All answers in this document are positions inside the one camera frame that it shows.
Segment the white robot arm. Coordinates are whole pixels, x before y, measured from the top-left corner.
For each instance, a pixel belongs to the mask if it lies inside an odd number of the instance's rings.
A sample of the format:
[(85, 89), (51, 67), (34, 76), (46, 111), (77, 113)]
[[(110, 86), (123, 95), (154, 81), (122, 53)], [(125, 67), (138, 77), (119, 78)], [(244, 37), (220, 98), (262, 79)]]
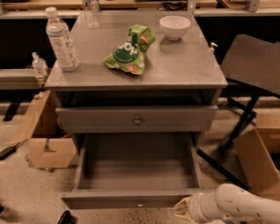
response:
[(176, 216), (193, 224), (253, 219), (262, 224), (280, 224), (280, 201), (261, 198), (233, 184), (222, 184), (214, 191), (185, 197), (175, 205), (174, 211)]

